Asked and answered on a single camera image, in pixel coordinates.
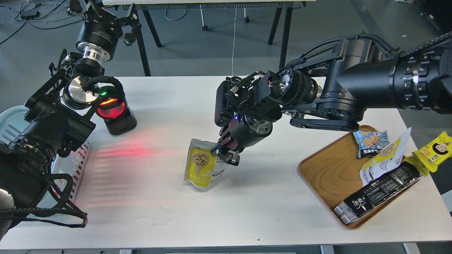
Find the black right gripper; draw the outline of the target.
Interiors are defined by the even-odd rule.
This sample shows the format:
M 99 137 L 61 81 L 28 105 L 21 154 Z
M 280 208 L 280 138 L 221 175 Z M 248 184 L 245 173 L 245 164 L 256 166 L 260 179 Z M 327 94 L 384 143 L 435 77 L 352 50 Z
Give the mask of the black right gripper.
M 247 77 L 226 77 L 216 91 L 214 121 L 220 138 L 210 153 L 238 166 L 239 152 L 270 135 L 273 123 L 281 119 L 281 107 L 274 99 L 271 83 L 276 74 L 254 72 Z

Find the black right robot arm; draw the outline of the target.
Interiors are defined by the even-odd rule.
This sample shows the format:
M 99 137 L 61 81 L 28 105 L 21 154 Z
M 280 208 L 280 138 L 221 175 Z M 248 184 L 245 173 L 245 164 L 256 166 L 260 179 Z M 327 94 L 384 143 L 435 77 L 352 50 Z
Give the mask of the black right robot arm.
M 354 132 L 368 108 L 451 113 L 451 33 L 400 52 L 374 34 L 322 42 L 277 72 L 227 77 L 218 87 L 210 151 L 237 166 L 283 114 L 298 128 Z

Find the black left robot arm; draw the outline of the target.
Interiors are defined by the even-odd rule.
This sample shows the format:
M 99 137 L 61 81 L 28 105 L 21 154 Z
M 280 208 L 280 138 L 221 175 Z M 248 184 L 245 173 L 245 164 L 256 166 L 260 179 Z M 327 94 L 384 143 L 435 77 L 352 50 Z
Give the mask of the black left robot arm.
M 70 201 L 74 177 L 52 173 L 57 156 L 80 148 L 102 118 L 111 135 L 134 129 L 137 119 L 129 108 L 123 85 L 104 75 L 102 62 L 112 60 L 118 40 L 131 45 L 141 30 L 136 5 L 118 18 L 95 0 L 86 10 L 71 0 L 68 13 L 82 17 L 76 53 L 61 52 L 50 64 L 50 79 L 25 103 L 29 125 L 14 140 L 1 144 L 1 236 L 24 221 L 66 227 L 85 227 L 87 214 Z

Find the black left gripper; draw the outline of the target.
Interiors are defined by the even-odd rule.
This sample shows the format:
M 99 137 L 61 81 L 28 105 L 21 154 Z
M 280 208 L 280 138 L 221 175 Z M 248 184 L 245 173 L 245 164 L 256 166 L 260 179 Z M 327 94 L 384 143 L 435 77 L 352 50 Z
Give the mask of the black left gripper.
M 127 26 L 131 30 L 124 32 L 120 39 L 126 46 L 131 46 L 137 40 L 136 30 L 141 28 L 141 24 L 135 13 L 119 18 L 118 24 L 120 26 L 116 26 L 112 30 L 110 23 L 116 19 L 116 16 L 106 10 L 100 10 L 96 0 L 84 0 L 83 2 L 86 6 L 86 11 L 83 11 L 79 0 L 70 0 L 67 6 L 68 15 L 84 18 L 84 23 L 76 42 L 76 47 L 81 53 L 84 52 L 87 45 L 93 44 L 104 50 L 103 61 L 112 60 L 120 37 L 114 32 L 121 32 L 122 28 Z

